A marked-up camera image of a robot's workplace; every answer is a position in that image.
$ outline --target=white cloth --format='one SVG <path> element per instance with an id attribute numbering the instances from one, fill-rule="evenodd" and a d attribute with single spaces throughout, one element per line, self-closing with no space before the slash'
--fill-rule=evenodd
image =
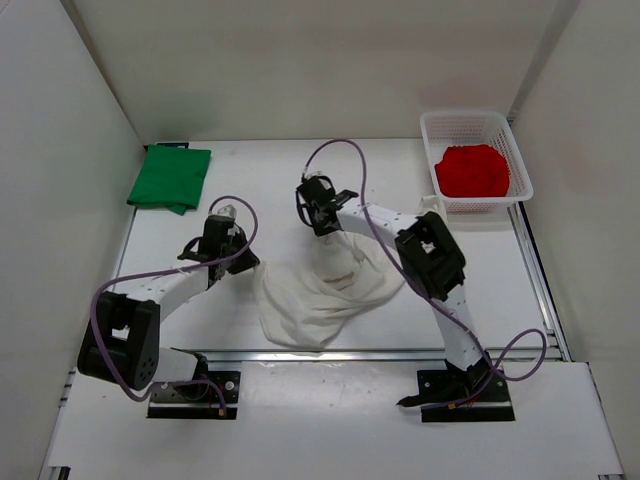
<path id="1" fill-rule="evenodd" d="M 425 197 L 420 213 L 435 210 L 446 221 L 437 197 Z M 253 292 L 260 323 L 272 342 L 322 348 L 346 320 L 395 295 L 404 280 L 375 240 L 334 232 L 314 240 L 311 269 L 263 262 L 255 269 Z"/>

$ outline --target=laundry basket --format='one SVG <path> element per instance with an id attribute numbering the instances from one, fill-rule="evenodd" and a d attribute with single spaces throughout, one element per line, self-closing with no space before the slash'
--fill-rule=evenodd
<path id="1" fill-rule="evenodd" d="M 531 180 L 504 115 L 482 110 L 444 110 L 420 117 L 433 186 L 451 213 L 492 213 L 533 196 Z M 453 198 L 440 191 L 435 166 L 451 146 L 486 144 L 507 160 L 509 191 L 504 197 Z"/>

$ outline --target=red cloth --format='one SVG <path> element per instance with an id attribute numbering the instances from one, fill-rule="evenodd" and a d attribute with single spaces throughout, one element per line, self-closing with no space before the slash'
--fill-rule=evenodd
<path id="1" fill-rule="evenodd" d="M 504 197 L 509 191 L 507 161 L 489 145 L 449 147 L 435 168 L 447 197 Z"/>

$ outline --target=green cloth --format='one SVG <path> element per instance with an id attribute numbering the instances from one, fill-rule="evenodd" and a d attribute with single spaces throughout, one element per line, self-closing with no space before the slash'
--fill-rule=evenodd
<path id="1" fill-rule="evenodd" d="M 178 215 L 198 208 L 211 150 L 149 145 L 127 204 L 168 208 Z"/>

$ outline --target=white wall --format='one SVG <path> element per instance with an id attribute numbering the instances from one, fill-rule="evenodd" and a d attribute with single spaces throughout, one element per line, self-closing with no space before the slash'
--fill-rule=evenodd
<path id="1" fill-rule="evenodd" d="M 139 141 L 57 1 L 0 12 L 0 477 L 37 478 Z"/>
<path id="2" fill-rule="evenodd" d="M 583 1 L 515 125 L 569 346 L 590 362 L 630 478 L 640 478 L 639 18 L 637 0 Z"/>
<path id="3" fill-rule="evenodd" d="M 69 1 L 147 143 L 419 137 L 428 108 L 506 114 L 556 4 Z"/>

